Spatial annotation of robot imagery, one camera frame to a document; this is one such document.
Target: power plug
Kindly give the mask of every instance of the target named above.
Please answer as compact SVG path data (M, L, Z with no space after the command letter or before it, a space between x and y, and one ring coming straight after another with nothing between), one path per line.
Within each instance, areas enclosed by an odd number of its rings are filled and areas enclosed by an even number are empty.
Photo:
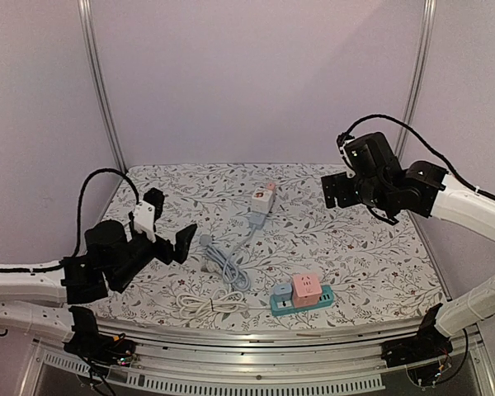
M264 226L267 214L270 213L273 202L275 202L275 189L275 183L270 182L266 187L258 187L253 192L249 223L255 229L261 229Z
M266 187L258 187L251 196L251 211L267 215L275 201L275 183Z

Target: coiled white cable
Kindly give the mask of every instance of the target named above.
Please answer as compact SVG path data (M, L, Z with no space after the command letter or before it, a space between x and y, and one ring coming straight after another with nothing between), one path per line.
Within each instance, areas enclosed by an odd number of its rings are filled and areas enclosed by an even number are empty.
M240 291L228 292L217 289L210 298L198 297L189 293L181 293L176 297L181 319L205 319L215 313L233 314L245 312L251 307L244 302L244 294Z

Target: metal frame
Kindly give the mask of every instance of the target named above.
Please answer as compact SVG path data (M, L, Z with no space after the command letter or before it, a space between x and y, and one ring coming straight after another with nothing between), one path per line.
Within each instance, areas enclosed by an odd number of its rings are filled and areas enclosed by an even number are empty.
M426 0L423 8L422 32L420 33L420 43L418 45L416 64L412 75L411 90L403 113L403 122L410 125L413 122L414 113L418 103L418 97L422 88L423 75L426 68L427 56L431 45L432 27L435 21L436 0ZM403 151L407 144L408 132L401 128L398 133L398 140L394 153L401 160Z
M87 55L92 70L94 87L99 101L101 115L106 128L112 153L117 167L126 172L123 152L117 137L115 123L106 94L101 65L97 53L97 43L93 31L90 0L78 0L82 31ZM422 87L431 33L436 10L436 0L426 0L422 18L422 30L417 50L417 59L412 76L408 102L403 121L410 124L417 107L417 99ZM402 128L398 133L395 153L402 157L408 132ZM411 216L417 233L422 239L431 263L440 278L445 296L450 299L440 267L437 265L427 236L420 224ZM149 376L151 380L162 376L164 380L185 380L215 382L217 384L248 384L248 388L260 388L272 384L299 384L301 381L346 380L366 374L377 375L387 372L380 359L380 343L393 337L403 337L417 330L419 320L405 319L392 323L377 323L351 328L301 330L296 332L212 332L204 329L166 328L154 324L118 323L100 319L103 332L125 331L129 337L139 342L141 361L129 369L111 369L108 380L115 384L126 378L131 386L133 379ZM495 395L495 378L488 353L483 347L479 328L473 326L470 333L470 354L476 369L479 386L484 395ZM455 351L462 351L463 337L453 340ZM35 392L47 351L60 351L60 345L52 342L33 344L33 355L21 383L20 395L31 396ZM78 365L68 365L65 370Z
M106 86L102 77L101 64L99 62L99 54L97 51L97 42L93 30L92 9L90 0L78 0L79 16L81 17L82 33L84 35L84 44L86 46L88 61L92 71L93 86L96 91L97 100L99 102L99 110L103 123L105 125L106 137L114 156L116 167L126 173L128 167L123 156L123 150L117 137L116 124L106 94Z

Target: vertical metal pole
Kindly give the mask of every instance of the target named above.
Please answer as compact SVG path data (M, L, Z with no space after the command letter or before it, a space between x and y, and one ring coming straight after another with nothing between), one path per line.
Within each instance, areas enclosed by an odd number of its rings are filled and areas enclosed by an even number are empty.
M420 33L420 43L418 45L418 53L416 64L414 66L414 74L412 75L411 91L405 112L403 113L403 122L410 125L413 122L414 113L418 102L418 96L422 88L423 75L425 72L429 47L431 45L432 27L435 21L436 0L426 0L423 9L422 32ZM398 141L394 149L394 153L401 160L405 145L407 144L408 132L405 128L401 128L398 134Z
M114 123L110 102L108 101L108 96L106 95L105 83L102 77L99 55L97 53L96 37L93 30L90 0L78 0L78 5L82 33L84 35L84 43L86 45L87 56L90 69L92 71L93 85L96 90L99 109L101 110L101 116L105 125L106 136L108 138L108 142L110 143L110 148L112 150L112 155L114 156L116 167L122 172L127 172L128 168L126 166L123 151L117 137L116 124Z

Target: metal bar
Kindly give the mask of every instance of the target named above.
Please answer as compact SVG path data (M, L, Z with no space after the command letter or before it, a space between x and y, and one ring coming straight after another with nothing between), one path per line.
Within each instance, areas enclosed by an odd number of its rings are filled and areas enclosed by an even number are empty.
M18 396L33 396L39 381L43 364L42 356L44 355L44 349L40 347L39 342L33 341L31 343L30 354L31 358L26 366L19 389L15 393Z
M125 163L119 138L117 137L116 124L114 122L114 117L112 116L110 102L108 101L108 95L106 94L105 82L102 77L101 64L99 62L99 54L97 52L96 37L93 29L90 0L78 0L78 6L82 34L84 36L84 44L86 46L89 61L88 63L90 64L90 70L92 72L93 86L96 90L97 101L99 103L99 110L101 111L103 124L105 126L106 137L108 138L116 167L120 171L126 173L128 168Z
M414 114L422 81L425 72L429 47L431 45L432 27L435 21L436 0L426 0L423 10L422 32L420 34L420 43L418 45L417 60L414 66L414 74L412 76L411 90L405 112L403 113L403 122L410 125L413 122ZM407 144L408 132L405 128L401 128L398 134L398 141L394 149L394 153L401 160L403 151Z

